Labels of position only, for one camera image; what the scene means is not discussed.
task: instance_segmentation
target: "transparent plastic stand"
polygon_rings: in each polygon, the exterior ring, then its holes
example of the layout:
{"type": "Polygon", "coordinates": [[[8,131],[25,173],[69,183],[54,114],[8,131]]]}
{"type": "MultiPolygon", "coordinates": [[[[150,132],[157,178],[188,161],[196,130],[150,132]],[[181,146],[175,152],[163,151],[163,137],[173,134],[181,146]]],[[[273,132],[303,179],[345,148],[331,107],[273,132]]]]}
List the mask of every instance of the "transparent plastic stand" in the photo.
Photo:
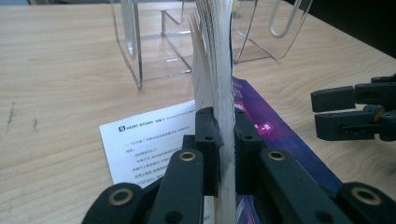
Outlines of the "transparent plastic stand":
{"type": "Polygon", "coordinates": [[[138,10],[136,0],[111,0],[116,38],[136,86],[158,78],[191,72],[192,44],[188,15],[192,5],[178,9],[138,10]]]}
{"type": "Polygon", "coordinates": [[[283,58],[299,33],[313,0],[239,0],[232,19],[233,62],[283,58]]]}

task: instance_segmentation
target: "wooden table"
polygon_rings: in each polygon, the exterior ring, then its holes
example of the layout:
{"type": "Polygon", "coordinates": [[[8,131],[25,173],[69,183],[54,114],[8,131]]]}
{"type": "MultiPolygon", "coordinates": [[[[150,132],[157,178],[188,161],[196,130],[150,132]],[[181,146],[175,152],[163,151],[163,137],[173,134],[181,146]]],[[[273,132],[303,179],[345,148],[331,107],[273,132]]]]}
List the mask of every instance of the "wooden table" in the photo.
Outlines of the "wooden table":
{"type": "MultiPolygon", "coordinates": [[[[283,60],[240,63],[234,75],[341,180],[396,199],[395,143],[317,139],[309,97],[395,71],[395,59],[308,16],[283,60]]],[[[79,223],[112,184],[99,125],[193,98],[191,76],[137,89],[109,5],[0,7],[0,80],[1,223],[79,223]]]]}

